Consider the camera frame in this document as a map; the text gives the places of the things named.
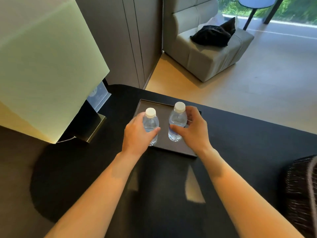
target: plastic water bottle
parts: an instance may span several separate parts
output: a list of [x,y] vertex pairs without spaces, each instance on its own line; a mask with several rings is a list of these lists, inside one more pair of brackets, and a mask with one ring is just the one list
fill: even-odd
[[[185,127],[187,124],[187,114],[185,111],[185,104],[183,102],[177,102],[174,106],[174,110],[171,112],[169,123],[180,127]],[[170,140],[177,142],[182,139],[182,137],[174,132],[170,127],[168,127],[168,137]]]
[[[159,127],[159,119],[156,116],[156,111],[153,108],[147,108],[145,111],[145,116],[143,117],[143,126],[146,132],[151,132],[153,129]],[[149,146],[156,144],[158,136],[156,135],[152,139]]]

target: woven basket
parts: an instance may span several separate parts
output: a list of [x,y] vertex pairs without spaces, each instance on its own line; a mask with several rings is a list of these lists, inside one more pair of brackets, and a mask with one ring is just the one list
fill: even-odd
[[317,156],[296,160],[283,176],[283,215],[303,236],[317,238]]

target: square lamp shade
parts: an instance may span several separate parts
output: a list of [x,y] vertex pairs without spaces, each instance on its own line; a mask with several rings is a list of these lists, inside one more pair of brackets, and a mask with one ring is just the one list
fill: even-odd
[[0,0],[0,125],[56,143],[109,73],[75,0]]

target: wooden floor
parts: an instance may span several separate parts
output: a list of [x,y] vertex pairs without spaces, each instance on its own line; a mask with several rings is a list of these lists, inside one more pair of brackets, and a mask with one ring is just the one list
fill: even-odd
[[252,20],[248,31],[240,61],[207,82],[163,54],[146,90],[317,134],[317,28]]

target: dark tray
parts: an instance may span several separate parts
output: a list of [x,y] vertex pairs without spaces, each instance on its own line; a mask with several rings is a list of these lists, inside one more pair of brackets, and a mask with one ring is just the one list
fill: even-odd
[[154,108],[156,110],[156,116],[158,117],[159,126],[161,127],[161,131],[158,133],[158,140],[154,145],[155,147],[197,157],[194,151],[185,144],[183,139],[178,142],[173,142],[168,137],[169,117],[174,106],[141,99],[134,116],[145,112],[147,108]]

